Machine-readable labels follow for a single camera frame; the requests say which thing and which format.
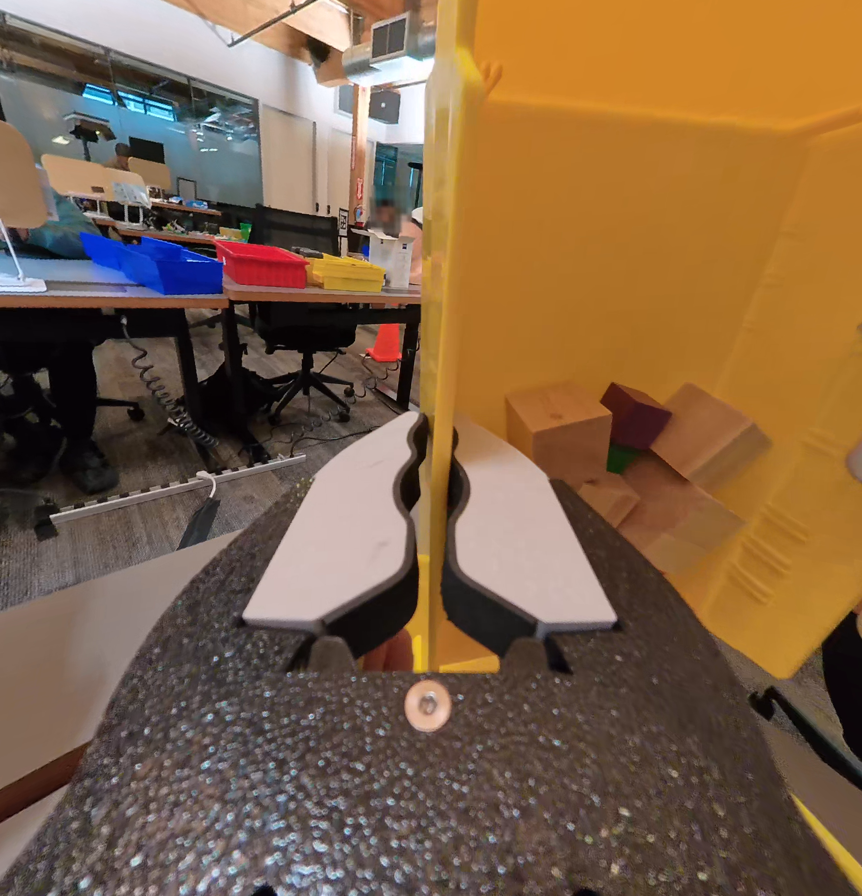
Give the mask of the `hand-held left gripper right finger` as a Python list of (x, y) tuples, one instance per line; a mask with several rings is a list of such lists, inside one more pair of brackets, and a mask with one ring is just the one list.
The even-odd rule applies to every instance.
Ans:
[(497, 657), (515, 641), (618, 621), (549, 477), (466, 416), (455, 420), (442, 605)]

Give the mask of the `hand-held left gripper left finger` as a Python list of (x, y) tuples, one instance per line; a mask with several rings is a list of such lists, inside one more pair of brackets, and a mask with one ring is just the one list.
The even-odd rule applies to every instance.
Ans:
[(337, 637), (355, 657), (406, 627), (428, 432), (424, 414), (405, 412), (317, 472), (244, 610), (247, 625)]

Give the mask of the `pile of wooden cubes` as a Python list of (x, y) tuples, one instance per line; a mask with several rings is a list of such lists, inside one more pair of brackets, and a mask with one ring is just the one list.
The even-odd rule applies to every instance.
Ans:
[(742, 411), (693, 384), (666, 401), (610, 384), (513, 392), (506, 433), (550, 478), (580, 495), (649, 562), (679, 574), (728, 543), (743, 518), (716, 492), (771, 448)]

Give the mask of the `yellow plastic box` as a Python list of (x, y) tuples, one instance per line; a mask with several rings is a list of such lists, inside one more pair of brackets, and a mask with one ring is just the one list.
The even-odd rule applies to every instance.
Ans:
[(431, 639), (457, 420), (616, 384), (643, 552), (792, 678), (862, 598), (862, 2), (440, 2), (424, 202)]

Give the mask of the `white cardboard box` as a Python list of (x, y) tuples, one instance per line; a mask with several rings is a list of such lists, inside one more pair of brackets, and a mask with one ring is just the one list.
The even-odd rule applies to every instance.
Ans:
[(384, 271), (385, 286), (394, 290), (406, 290), (411, 285), (414, 236), (399, 237), (375, 229), (366, 230), (368, 261)]

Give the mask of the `black hanging tag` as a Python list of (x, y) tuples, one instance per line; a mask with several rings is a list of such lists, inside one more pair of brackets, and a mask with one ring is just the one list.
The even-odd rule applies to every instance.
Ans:
[(210, 538), (221, 501), (218, 497), (207, 497), (203, 504), (191, 515), (182, 533), (177, 551), (196, 546)]

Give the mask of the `white power strip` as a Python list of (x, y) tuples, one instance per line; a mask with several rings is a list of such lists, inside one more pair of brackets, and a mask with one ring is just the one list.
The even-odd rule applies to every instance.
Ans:
[[(253, 465), (234, 469), (224, 469), (221, 472), (216, 472), (214, 474), (217, 475), (218, 487), (219, 485), (235, 482), (239, 479), (251, 476), (275, 473), (281, 469), (300, 465), (305, 461), (305, 454), (278, 456), (267, 462), (258, 462)], [(194, 475), (187, 477), (185, 480), (175, 481), (166, 485), (137, 489), (114, 496), (91, 498), (83, 502), (67, 505), (54, 510), (50, 509), (50, 505), (43, 505), (43, 522), (57, 529), (61, 525), (71, 521), (81, 520), (103, 512), (120, 510), (125, 507), (132, 507), (155, 500), (188, 494), (193, 491), (201, 491), (203, 489), (210, 491), (209, 486), (205, 486), (205, 483), (198, 480)]]

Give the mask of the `wooden desk with black legs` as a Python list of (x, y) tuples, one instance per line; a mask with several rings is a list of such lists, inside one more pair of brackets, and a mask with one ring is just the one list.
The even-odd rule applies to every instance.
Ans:
[(133, 284), (119, 272), (89, 261), (36, 260), (21, 262), (30, 280), (41, 280), (44, 290), (19, 292), (8, 275), (14, 264), (0, 253), (0, 362), (5, 347), (15, 342), (104, 342), (125, 338), (122, 315), (132, 314), (130, 336), (175, 341), (184, 408), (203, 427), (202, 402), (194, 351), (186, 318), (189, 310), (225, 310), (226, 296), (218, 294), (162, 295)]
[(384, 290), (379, 294), (351, 290), (245, 286), (225, 279), (227, 307), (221, 313), (224, 370), (240, 420), (249, 418), (246, 410), (245, 368), (242, 342), (235, 310), (246, 306), (252, 312), (248, 323), (263, 340), (269, 354), (292, 351), (300, 356), (293, 373), (259, 379), (256, 391), (260, 407), (268, 410), (269, 420), (277, 423), (282, 411), (298, 395), (317, 393), (331, 400), (336, 416), (349, 418), (348, 399), (355, 397), (351, 382), (320, 373), (315, 356), (339, 353), (353, 345), (357, 329), (363, 325), (403, 325), (398, 343), (401, 352), (399, 379), (395, 392), (381, 386), (380, 391), (402, 410), (412, 409), (411, 400), (415, 360), (418, 351), (422, 299), (420, 289)]

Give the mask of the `yellow plastic bin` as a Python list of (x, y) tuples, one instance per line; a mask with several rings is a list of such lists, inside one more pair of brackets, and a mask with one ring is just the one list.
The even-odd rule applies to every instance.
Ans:
[(306, 279), (308, 285), (324, 290), (378, 294), (384, 288), (385, 269), (365, 259), (323, 253), (308, 258)]

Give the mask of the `red plastic bin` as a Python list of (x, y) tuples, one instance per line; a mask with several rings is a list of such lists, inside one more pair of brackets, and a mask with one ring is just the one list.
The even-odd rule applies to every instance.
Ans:
[(224, 276), (241, 286), (305, 288), (308, 260), (302, 255), (272, 245), (217, 239), (217, 259)]

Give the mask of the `black office chair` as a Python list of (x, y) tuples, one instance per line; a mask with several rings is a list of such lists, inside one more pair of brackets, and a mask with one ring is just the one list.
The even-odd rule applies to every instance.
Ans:
[[(256, 206), (249, 241), (284, 249), (303, 261), (311, 260), (309, 252), (339, 257), (336, 218), (276, 210), (263, 204)], [(348, 307), (315, 301), (258, 302), (252, 306), (251, 318), (268, 354), (283, 351), (300, 356), (294, 372), (269, 378), (261, 386), (269, 398), (268, 422), (278, 425), (282, 412), (294, 399), (309, 399), (313, 393), (333, 401), (334, 418), (347, 422), (354, 385), (316, 369), (315, 357), (336, 357), (354, 344), (357, 325), (350, 320)]]

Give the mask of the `blue plastic bin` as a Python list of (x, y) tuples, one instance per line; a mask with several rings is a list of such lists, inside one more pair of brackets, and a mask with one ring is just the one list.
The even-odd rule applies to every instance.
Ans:
[(223, 265), (179, 244), (142, 238), (119, 248), (120, 270), (133, 283), (164, 296), (219, 295)]
[(81, 246), (93, 263), (133, 278), (131, 271), (144, 256), (140, 245), (124, 244), (121, 241), (104, 238), (99, 234), (82, 232), (78, 235)]

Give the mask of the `white laptop stand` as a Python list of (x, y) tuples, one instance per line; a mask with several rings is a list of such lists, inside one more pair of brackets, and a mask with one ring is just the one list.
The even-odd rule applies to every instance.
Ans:
[(0, 295), (43, 295), (46, 290), (43, 279), (24, 271), (8, 230), (0, 219)]

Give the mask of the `light wooden panel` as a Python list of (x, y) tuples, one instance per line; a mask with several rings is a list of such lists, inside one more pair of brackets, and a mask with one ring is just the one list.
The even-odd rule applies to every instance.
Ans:
[(0, 223), (33, 230), (47, 216), (43, 182), (32, 151), (16, 128), (0, 120)]
[(61, 196), (150, 206), (147, 187), (138, 174), (54, 154), (42, 155), (41, 165)]

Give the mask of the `metal air duct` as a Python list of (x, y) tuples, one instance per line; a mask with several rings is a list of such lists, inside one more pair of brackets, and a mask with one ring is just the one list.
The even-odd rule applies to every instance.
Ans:
[(436, 27), (405, 12), (371, 27), (367, 42), (344, 51), (345, 77), (365, 87), (402, 87), (427, 81), (435, 65)]

